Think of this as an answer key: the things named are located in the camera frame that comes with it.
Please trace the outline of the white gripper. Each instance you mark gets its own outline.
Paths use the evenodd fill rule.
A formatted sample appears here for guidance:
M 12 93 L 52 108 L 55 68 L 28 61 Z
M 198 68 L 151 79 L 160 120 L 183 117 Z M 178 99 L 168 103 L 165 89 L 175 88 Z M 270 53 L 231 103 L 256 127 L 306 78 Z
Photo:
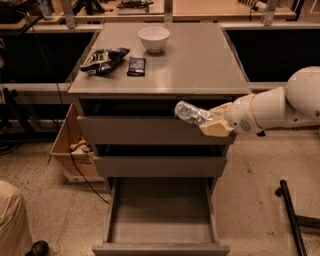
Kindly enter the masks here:
M 252 100 L 254 94 L 249 94 L 236 99 L 233 103 L 228 102 L 209 110 L 213 118 L 225 119 L 212 120 L 199 126 L 206 136 L 227 137 L 233 130 L 237 134 L 258 134 L 262 128 L 258 126 L 253 115 Z

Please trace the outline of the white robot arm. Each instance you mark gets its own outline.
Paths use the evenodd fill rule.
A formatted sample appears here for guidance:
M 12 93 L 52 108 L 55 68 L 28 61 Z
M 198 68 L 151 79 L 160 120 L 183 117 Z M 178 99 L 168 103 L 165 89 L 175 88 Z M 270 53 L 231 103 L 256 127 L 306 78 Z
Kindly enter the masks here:
M 285 87 L 249 94 L 221 105 L 222 116 L 200 125 L 206 136 L 259 134 L 272 128 L 320 124 L 320 68 L 295 72 Z

